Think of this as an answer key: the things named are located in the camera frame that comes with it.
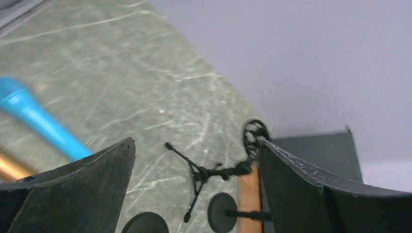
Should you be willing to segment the black tripod microphone stand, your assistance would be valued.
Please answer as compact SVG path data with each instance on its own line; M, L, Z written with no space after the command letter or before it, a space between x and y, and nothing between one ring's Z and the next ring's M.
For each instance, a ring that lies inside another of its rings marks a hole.
M224 181L230 179L231 176L242 176L250 174L252 171L252 165L258 161L258 146L259 142L263 139L269 139L270 135L266 125L259 119L251 119L244 124L242 133L242 142L246 151L246 159L238 162L234 167L219 168L223 164L218 162L214 168L209 169L203 166L195 164L188 157L184 156L181 152L176 150L173 145L166 142L164 146L171 151L174 151L177 155L183 158L189 165L190 175L194 188L194 198L190 204L188 211L185 213L183 221L188 223L191 217L191 212L196 204L198 196L202 191L203 185L206 184L209 178L213 176L219 176Z

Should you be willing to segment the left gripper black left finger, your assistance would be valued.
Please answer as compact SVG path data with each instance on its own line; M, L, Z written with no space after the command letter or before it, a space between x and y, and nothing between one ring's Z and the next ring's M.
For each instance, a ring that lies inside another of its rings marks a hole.
M113 233L135 152L129 137L86 158L1 184L1 232Z

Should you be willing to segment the blue microphone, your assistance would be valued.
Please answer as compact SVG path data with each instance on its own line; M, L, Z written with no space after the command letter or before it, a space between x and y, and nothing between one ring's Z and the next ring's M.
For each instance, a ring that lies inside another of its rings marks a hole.
M93 154L45 111L29 89L11 76L0 78L0 109L23 121L68 158L76 161Z

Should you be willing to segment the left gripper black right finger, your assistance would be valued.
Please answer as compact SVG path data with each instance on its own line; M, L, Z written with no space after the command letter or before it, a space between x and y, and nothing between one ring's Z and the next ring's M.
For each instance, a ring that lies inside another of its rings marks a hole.
M259 169L277 233L409 233L412 195L346 179L268 140Z

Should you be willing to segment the black stand holding blue microphone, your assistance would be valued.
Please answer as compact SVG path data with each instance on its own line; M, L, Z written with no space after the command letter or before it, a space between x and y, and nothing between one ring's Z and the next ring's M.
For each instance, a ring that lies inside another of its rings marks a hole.
M142 212L132 217L121 233L169 233L169 228L162 216L154 212Z

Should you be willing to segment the gold microphone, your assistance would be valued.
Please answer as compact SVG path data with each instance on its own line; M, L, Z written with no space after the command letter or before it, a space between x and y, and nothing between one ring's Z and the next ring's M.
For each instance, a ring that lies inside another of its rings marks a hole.
M0 150L0 180L7 183L16 182L36 172L26 164L14 158L10 153Z

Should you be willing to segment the black clip stand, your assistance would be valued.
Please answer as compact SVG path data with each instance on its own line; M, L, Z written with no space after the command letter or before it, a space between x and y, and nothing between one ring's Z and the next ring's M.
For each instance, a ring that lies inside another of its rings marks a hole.
M236 225L238 218L257 221L271 221L272 216L262 211L239 211L233 197L228 193L218 193L212 197L207 209L207 220L214 233L228 233Z

